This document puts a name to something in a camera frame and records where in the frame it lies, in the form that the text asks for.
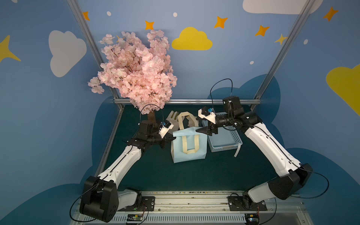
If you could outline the light blue insulated delivery bag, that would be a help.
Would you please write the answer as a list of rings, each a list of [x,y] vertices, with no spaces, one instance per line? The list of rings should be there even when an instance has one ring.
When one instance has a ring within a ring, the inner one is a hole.
[[[173,132],[171,155],[174,163],[205,159],[207,154],[207,135],[196,132],[199,123],[189,112],[178,116],[179,130]]]

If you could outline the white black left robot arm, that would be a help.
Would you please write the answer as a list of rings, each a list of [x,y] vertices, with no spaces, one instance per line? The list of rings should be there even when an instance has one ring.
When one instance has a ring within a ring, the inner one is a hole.
[[[85,181],[79,212],[92,220],[109,222],[119,210],[141,208],[142,193],[139,190],[128,188],[118,191],[118,186],[149,147],[159,145],[163,148],[175,139],[170,134],[173,128],[174,124],[168,120],[160,123],[140,122],[137,133],[127,143],[123,153],[105,171]]]

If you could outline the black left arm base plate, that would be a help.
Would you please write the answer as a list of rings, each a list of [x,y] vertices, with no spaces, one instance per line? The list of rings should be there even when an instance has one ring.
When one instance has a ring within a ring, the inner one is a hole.
[[[135,203],[131,206],[124,207],[119,209],[119,212],[139,212],[139,211],[154,211],[155,207],[155,197],[154,196],[142,196],[137,198]]]

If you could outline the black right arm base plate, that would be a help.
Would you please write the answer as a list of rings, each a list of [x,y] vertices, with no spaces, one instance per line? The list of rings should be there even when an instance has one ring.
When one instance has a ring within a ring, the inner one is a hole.
[[[228,196],[228,206],[232,212],[240,211],[267,211],[267,206],[264,201],[258,203],[246,203],[242,196]]]

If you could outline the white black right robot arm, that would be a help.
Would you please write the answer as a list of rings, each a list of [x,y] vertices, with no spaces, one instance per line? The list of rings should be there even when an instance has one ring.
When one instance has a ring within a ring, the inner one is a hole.
[[[211,136],[217,134],[220,127],[233,126],[260,149],[277,173],[276,178],[243,192],[243,206],[250,209],[266,199],[286,200],[303,188],[313,171],[312,167],[293,157],[255,112],[244,111],[238,97],[227,97],[222,102],[224,114],[216,115],[213,109],[207,107],[198,110],[197,119],[206,120],[208,125],[197,129],[197,132]]]

